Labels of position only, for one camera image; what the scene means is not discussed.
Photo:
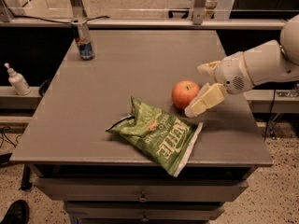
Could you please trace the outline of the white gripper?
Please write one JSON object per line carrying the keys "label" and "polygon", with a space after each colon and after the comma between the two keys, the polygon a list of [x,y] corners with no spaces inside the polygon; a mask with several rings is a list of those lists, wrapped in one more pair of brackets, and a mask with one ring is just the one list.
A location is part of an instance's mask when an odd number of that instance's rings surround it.
{"label": "white gripper", "polygon": [[206,83],[184,109],[188,118],[194,118],[220,104],[227,92],[239,94],[254,87],[245,62],[244,53],[239,51],[222,61],[204,63],[197,66],[201,75],[215,79],[219,83]]}

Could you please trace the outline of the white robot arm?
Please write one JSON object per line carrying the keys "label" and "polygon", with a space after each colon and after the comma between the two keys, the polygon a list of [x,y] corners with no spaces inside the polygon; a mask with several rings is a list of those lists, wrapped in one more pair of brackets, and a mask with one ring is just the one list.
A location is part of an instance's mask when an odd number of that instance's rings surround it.
{"label": "white robot arm", "polygon": [[279,41],[271,40],[221,61],[201,64],[197,70],[214,83],[206,83],[184,109],[188,118],[220,104],[228,94],[250,91],[268,82],[298,81],[299,15],[285,23]]}

